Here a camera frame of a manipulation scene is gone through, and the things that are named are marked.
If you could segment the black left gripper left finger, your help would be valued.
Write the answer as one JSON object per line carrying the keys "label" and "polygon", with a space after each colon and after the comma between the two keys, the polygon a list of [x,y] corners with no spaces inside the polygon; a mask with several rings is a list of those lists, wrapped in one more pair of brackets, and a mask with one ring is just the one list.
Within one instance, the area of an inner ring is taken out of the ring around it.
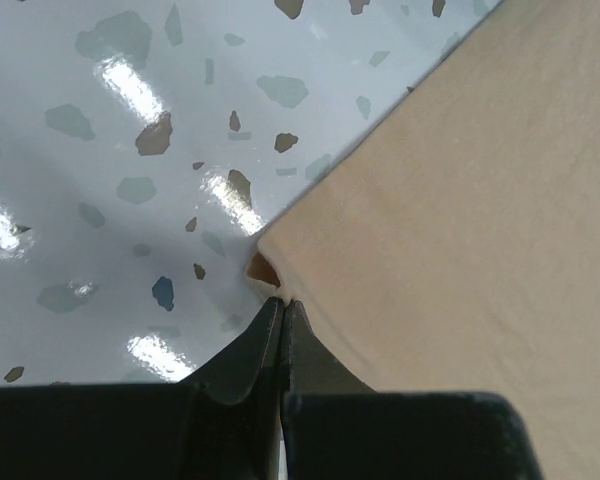
{"label": "black left gripper left finger", "polygon": [[0,387],[0,479],[264,479],[284,304],[174,383]]}

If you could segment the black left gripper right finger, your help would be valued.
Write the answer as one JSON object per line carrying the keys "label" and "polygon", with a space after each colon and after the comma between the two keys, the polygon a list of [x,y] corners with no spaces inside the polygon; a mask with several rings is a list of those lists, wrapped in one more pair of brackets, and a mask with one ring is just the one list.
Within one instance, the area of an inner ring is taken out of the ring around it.
{"label": "black left gripper right finger", "polygon": [[540,479],[524,422],[484,391],[379,392],[291,302],[281,334],[281,420],[291,479]]}

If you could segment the beige t shirt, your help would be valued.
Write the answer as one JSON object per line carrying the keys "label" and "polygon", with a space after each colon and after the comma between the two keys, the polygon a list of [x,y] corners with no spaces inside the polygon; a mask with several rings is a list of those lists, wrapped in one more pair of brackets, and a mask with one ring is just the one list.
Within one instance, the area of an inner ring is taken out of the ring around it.
{"label": "beige t shirt", "polygon": [[505,1],[258,243],[377,390],[488,390],[600,479],[600,1]]}

